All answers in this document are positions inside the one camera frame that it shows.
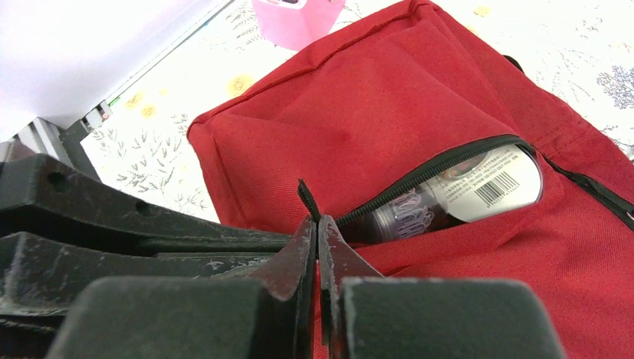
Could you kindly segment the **red backpack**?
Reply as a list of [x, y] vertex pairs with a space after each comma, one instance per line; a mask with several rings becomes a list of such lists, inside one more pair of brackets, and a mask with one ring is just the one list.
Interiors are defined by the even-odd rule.
[[541, 199], [393, 243], [356, 239], [398, 277], [527, 283], [570, 358], [633, 356], [633, 165], [602, 132], [431, 1], [330, 34], [198, 116], [188, 140], [220, 221], [293, 233], [319, 209], [357, 218], [434, 169], [522, 143]]

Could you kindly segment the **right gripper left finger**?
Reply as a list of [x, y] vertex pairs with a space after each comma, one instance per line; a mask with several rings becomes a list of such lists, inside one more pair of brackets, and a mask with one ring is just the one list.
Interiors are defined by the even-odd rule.
[[313, 356], [317, 223], [306, 217], [289, 243], [250, 275], [266, 294], [254, 358]]

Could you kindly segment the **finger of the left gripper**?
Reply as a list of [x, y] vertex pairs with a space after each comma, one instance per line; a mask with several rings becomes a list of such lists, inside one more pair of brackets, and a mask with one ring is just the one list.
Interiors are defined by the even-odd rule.
[[290, 240], [148, 203], [43, 154], [1, 164], [1, 234], [18, 232], [132, 256], [277, 252]]
[[80, 248], [32, 233], [1, 238], [1, 314], [60, 316], [102, 277], [212, 277], [259, 266], [270, 253], [162, 253], [134, 257]]

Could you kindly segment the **pink lid crayon jar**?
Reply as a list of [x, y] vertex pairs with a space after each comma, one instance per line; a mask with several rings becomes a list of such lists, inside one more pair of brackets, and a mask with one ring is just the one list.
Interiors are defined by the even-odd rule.
[[458, 161], [340, 229], [350, 242], [393, 242], [531, 205], [542, 188], [535, 156], [508, 144]]

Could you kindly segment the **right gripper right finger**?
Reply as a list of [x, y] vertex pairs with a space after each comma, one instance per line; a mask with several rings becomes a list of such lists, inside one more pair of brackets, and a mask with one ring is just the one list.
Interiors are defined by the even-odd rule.
[[327, 346], [329, 358], [344, 358], [347, 343], [342, 282], [348, 277], [383, 275], [350, 247], [330, 215], [323, 215], [318, 223], [318, 261], [322, 342]]

